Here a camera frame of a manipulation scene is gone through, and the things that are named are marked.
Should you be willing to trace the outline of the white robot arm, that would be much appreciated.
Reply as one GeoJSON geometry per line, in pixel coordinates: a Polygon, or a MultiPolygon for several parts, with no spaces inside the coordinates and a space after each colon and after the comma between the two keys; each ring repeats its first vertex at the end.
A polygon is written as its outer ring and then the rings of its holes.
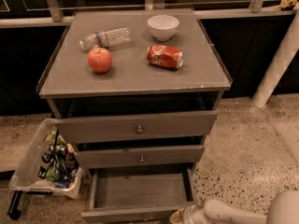
{"type": "Polygon", "coordinates": [[[233,208],[218,200],[193,204],[177,210],[171,224],[299,224],[299,191],[281,192],[271,202],[268,214],[233,208]]]}

